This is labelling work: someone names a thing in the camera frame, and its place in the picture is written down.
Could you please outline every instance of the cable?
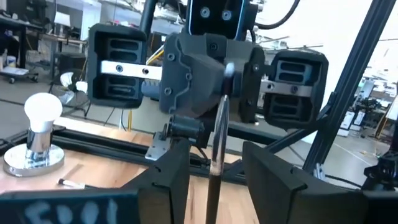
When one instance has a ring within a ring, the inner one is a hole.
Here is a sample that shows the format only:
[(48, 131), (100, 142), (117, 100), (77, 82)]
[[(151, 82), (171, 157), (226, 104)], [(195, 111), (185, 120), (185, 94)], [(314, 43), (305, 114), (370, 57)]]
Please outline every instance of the cable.
[(294, 11), (296, 10), (297, 6), (299, 5), (299, 2), (300, 2), (300, 0), (294, 0), (292, 7), (289, 9), (289, 11), (285, 15), (285, 17), (283, 17), (280, 21), (278, 21), (274, 24), (270, 24), (270, 25), (256, 23), (256, 26), (258, 26), (259, 29), (264, 29), (264, 30), (275, 29), (275, 28), (280, 27), (293, 15)]
[(182, 17), (182, 12), (181, 12), (181, 6), (180, 6), (180, 0), (175, 0), (177, 2), (177, 8), (178, 8), (178, 16), (180, 16), (181, 21), (183, 24), (185, 24), (185, 20)]
[(346, 184), (350, 184), (350, 185), (358, 187), (358, 188), (362, 188), (362, 186), (360, 186), (359, 184), (355, 184), (354, 182), (346, 180), (346, 179), (343, 179), (341, 177), (335, 177), (335, 176), (328, 175), (328, 174), (326, 174), (325, 177), (333, 179), (333, 180), (338, 180), (338, 181), (344, 182)]
[(305, 159), (296, 151), (292, 148), (292, 146), (288, 146), (288, 148), (295, 154), (302, 162), (305, 162)]
[(253, 30), (249, 30), (251, 36), (251, 42), (256, 43), (256, 33)]
[(85, 62), (83, 64), (83, 68), (81, 69), (80, 76), (79, 76), (79, 81), (82, 81), (81, 78), (83, 77), (83, 73), (85, 72), (85, 69), (86, 69), (87, 59), (88, 59), (88, 57), (86, 57)]
[(127, 131), (127, 130), (126, 130), (126, 127), (124, 126), (124, 123), (123, 123), (123, 113), (124, 113), (124, 110), (122, 110), (120, 124), (122, 125), (123, 130), (124, 130), (124, 131)]
[[(305, 159), (304, 159), (302, 156), (300, 156), (300, 154), (299, 154), (296, 150), (294, 150), (291, 146), (288, 146), (288, 148), (289, 148), (289, 149), (290, 149), (302, 162), (305, 162)], [(355, 186), (355, 187), (359, 187), (359, 188), (362, 187), (362, 186), (360, 186), (359, 184), (355, 184), (354, 182), (349, 181), (349, 180), (346, 180), (346, 179), (343, 179), (343, 178), (341, 178), (341, 177), (335, 177), (335, 176), (333, 176), (333, 175), (328, 175), (328, 174), (325, 174), (325, 177), (330, 178), (330, 179), (333, 179), (333, 180), (338, 180), (338, 181), (344, 182), (344, 183), (346, 183), (346, 184), (350, 184), (350, 185)]]
[(131, 131), (131, 126), (132, 126), (132, 110), (129, 110), (129, 119), (128, 119), (128, 124), (127, 124), (127, 131)]
[(207, 157), (206, 153), (204, 152), (204, 150), (201, 147), (196, 146), (196, 148), (199, 150), (201, 156), (203, 156), (204, 160), (206, 160), (206, 162), (209, 160), (209, 158)]
[(164, 50), (161, 50), (159, 54), (155, 55), (151, 59), (148, 60), (147, 65), (150, 65), (154, 60), (158, 59), (160, 56), (162, 56), (164, 53)]
[(115, 111), (116, 108), (113, 108), (112, 112), (109, 114), (108, 118), (106, 119), (106, 121), (104, 122), (104, 126), (106, 126), (106, 124), (108, 123), (109, 119), (111, 118), (113, 112)]

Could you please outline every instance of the marker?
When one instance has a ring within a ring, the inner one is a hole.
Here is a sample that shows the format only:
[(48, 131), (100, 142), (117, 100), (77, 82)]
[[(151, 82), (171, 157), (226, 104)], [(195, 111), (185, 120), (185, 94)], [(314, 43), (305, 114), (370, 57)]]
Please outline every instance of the marker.
[(87, 185), (87, 184), (74, 183), (70, 180), (64, 180), (64, 179), (59, 179), (58, 184), (68, 186), (68, 187), (73, 187), (76, 189), (98, 189), (99, 188), (99, 187), (94, 187), (94, 186)]

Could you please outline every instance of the wooden tabletop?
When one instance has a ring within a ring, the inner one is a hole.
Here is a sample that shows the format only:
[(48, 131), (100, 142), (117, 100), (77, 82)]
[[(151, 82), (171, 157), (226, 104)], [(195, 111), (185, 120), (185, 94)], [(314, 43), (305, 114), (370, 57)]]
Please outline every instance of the wooden tabletop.
[[(68, 118), (60, 118), (56, 120), (55, 124), (76, 131), (137, 144), (150, 145), (152, 142), (152, 136), (149, 134), (138, 132), (127, 133), (116, 128), (99, 126)], [(23, 178), (12, 177), (4, 171), (0, 171), (0, 193), (11, 190), (65, 189), (65, 187), (57, 185), (60, 178), (97, 187), (120, 187), (146, 169), (146, 167), (137, 164), (82, 154), (80, 152), (69, 151), (68, 149), (64, 150), (66, 152), (65, 165), (51, 174)], [(205, 152), (210, 155), (211, 150), (206, 150)], [(239, 158), (239, 156), (227, 154), (225, 161), (233, 162)], [(207, 187), (208, 179), (191, 175), (185, 223), (205, 223)], [(222, 183), (217, 223), (258, 223), (247, 187)]]

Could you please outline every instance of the desk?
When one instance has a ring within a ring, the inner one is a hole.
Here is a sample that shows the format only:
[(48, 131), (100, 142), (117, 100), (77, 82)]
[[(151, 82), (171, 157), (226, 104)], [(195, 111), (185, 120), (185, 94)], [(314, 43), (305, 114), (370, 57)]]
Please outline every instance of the desk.
[[(152, 136), (144, 133), (127, 133), (114, 128), (84, 123), (68, 118), (60, 118), (55, 124), (68, 129), (116, 138), (138, 144), (150, 145)], [(146, 169), (144, 166), (116, 161), (104, 157), (82, 154), (65, 149), (65, 165), (40, 177), (17, 178), (0, 171), (0, 193), (9, 190), (63, 189), (57, 185), (59, 178), (83, 182), (97, 187), (120, 187)], [(233, 162), (239, 156), (226, 155), (226, 162)], [(185, 223), (205, 223), (208, 179), (190, 177)], [(222, 183), (218, 224), (258, 223), (248, 188), (242, 185)]]
[(19, 19), (11, 19), (2, 15), (0, 15), (0, 27), (19, 32), (19, 67), (25, 68), (26, 29), (42, 30), (42, 28)]

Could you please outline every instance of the light bulb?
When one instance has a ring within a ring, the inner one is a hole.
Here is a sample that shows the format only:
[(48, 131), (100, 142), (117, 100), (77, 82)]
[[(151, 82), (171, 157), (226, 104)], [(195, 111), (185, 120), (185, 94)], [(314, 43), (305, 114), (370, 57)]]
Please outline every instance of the light bulb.
[(30, 120), (30, 130), (46, 133), (62, 114), (61, 101), (50, 93), (36, 93), (25, 102), (25, 113)]

